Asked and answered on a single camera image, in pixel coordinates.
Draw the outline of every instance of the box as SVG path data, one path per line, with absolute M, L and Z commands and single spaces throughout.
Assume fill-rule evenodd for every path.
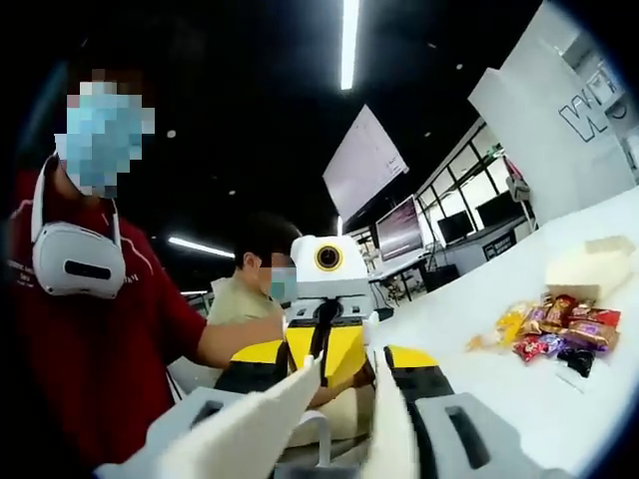
M 632 275 L 630 256 L 635 249 L 627 237 L 587 241 L 550 262 L 546 286 L 553 296 L 604 300 Z

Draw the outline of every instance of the black ceiling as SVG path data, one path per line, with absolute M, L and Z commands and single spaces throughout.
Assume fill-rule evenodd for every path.
M 321 173 L 364 103 L 410 172 L 347 227 L 371 224 L 414 193 L 476 120 L 468 94 L 539 5 L 360 0 L 354 85 L 343 93 L 341 0 L 200 3 L 148 11 L 139 23 L 162 25 L 149 58 L 165 75 L 156 137 L 119 187 L 121 211 L 154 238 L 182 288 L 206 286 L 232 266 L 177 249 L 169 235 L 230 248 L 238 214 L 255 209 L 281 213 L 304 233 L 334 231 Z

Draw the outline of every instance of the desk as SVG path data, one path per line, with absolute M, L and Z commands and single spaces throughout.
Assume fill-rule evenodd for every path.
M 484 264 L 486 262 L 484 246 L 499 239 L 504 234 L 514 231 L 515 228 L 525 222 L 525 217 L 507 220 L 494 227 L 485 228 L 466 239 L 449 244 L 444 249 L 437 250 L 434 254 L 435 264 L 445 264 L 445 266 L 438 267 L 436 271 L 427 271 L 424 267 L 426 261 L 430 259 L 431 253 L 425 250 L 418 250 L 384 263 L 368 276 L 368 282 L 382 282 L 390 277 L 399 275 L 406 290 L 406 296 L 409 301 L 412 301 L 406 279 L 403 276 L 405 272 L 410 269 L 418 269 L 421 280 L 426 285 L 427 290 L 435 290 L 437 287 L 456 279 L 461 274 L 466 274 Z
M 622 311 L 616 349 L 597 358 L 579 390 L 557 375 L 556 360 L 529 365 L 512 353 L 464 352 L 468 339 L 490 330 L 506 307 L 544 290 L 548 261 L 567 249 L 611 235 L 639 245 L 639 188 L 544 225 L 504 254 L 433 293 L 404 304 L 380 323 L 371 345 L 397 344 L 433 355 L 457 392 L 470 392 L 512 424 L 524 452 L 544 468 L 575 477 L 605 453 L 625 426 L 639 379 L 639 251 L 635 276 L 603 304 Z

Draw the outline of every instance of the vr headset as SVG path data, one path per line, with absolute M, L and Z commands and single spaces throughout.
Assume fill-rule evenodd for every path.
M 113 205 L 110 238 L 65 222 L 43 222 L 45 174 L 55 163 L 50 157 L 36 183 L 31 213 L 33 270 L 42 288 L 54 296 L 89 294 L 103 299 L 118 295 L 125 280 L 120 224 Z

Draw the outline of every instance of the red shirt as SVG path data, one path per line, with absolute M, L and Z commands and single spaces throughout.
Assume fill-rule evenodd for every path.
M 121 463 L 173 405 L 166 365 L 193 357 L 206 321 L 164 272 L 144 234 L 120 219 L 126 281 L 118 296 L 51 296 L 32 268 L 31 203 L 39 172 L 21 173 L 12 215 L 11 293 L 36 380 L 88 465 Z M 45 188 L 45 218 L 109 236 L 106 208 Z

